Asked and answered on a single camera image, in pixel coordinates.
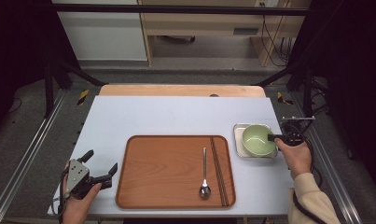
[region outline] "wooden chopsticks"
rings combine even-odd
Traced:
[[[229,206],[228,193],[226,192],[225,182],[223,181],[222,169],[220,167],[219,158],[217,157],[213,136],[211,136],[211,148],[214,156],[217,184],[219,185],[220,191],[220,200],[222,202],[222,206]]]

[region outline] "spoon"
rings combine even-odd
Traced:
[[[207,173],[207,148],[203,148],[202,149],[202,155],[203,155],[203,159],[204,159],[204,163],[203,163],[203,166],[204,166],[204,180],[202,182],[202,186],[200,187],[200,196],[202,196],[202,198],[204,199],[207,199],[210,194],[211,194],[211,189],[210,187],[207,185],[207,180],[206,180],[206,173]]]

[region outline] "human hand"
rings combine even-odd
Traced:
[[[66,180],[68,175],[65,176],[63,181],[63,192],[66,190]],[[101,189],[101,183],[94,185],[89,193],[83,199],[77,199],[71,196],[65,203],[65,210],[63,212],[63,224],[83,224],[86,221],[89,208],[92,201],[97,196]]]
[[[312,156],[305,142],[295,147],[285,144],[280,138],[275,138],[274,142],[284,154],[292,179],[295,179],[298,175],[311,172]]]

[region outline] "gray floor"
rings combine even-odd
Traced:
[[[260,67],[248,38],[206,36],[197,37],[196,42],[191,44],[159,38],[154,64],[151,67],[140,64],[120,70],[117,67],[105,69],[89,64],[85,67],[85,71],[110,83],[250,85],[282,68],[271,64],[265,68]],[[44,219],[54,223],[54,217],[47,214],[53,198],[52,191],[58,186],[61,170],[70,158],[74,143],[79,137],[78,132],[82,129],[91,102],[99,91],[98,87],[75,75],[71,78],[74,80],[74,86],[69,91],[62,91],[66,92],[62,108],[7,209],[5,218],[10,222],[13,218],[18,218],[20,223],[45,223]],[[281,92],[285,99],[292,99],[291,94],[285,90],[286,81],[287,77],[284,77],[265,88],[267,96],[272,99],[279,120],[283,116],[300,116],[296,105],[277,101],[278,92]],[[80,93],[86,89],[90,90],[87,100],[83,105],[77,105]],[[43,80],[22,87],[16,92],[16,98],[21,100],[21,106],[9,113],[0,127],[0,195],[43,121],[45,114]],[[315,101],[313,107],[324,103],[321,96],[313,100]],[[12,107],[17,108],[19,103],[20,101],[16,100],[16,104]],[[318,132],[324,149],[363,223],[376,223],[376,187],[363,164],[348,159],[346,146],[331,116],[327,115],[326,111],[318,114],[312,128]],[[317,163],[317,166],[322,170],[320,163]],[[346,223],[327,177],[324,178],[321,189],[329,195],[341,222]],[[262,217],[250,218],[249,223],[261,223],[262,219]],[[121,222],[113,219],[106,221]],[[287,223],[286,217],[272,217],[271,223]]]

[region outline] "sleeve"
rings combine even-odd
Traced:
[[[295,189],[289,190],[288,222],[290,224],[315,223],[309,217],[302,214],[293,204],[293,191],[296,192],[299,203],[306,210],[321,218],[326,223],[340,223],[330,199],[318,188],[313,178],[313,174],[305,173],[296,176],[294,186]]]

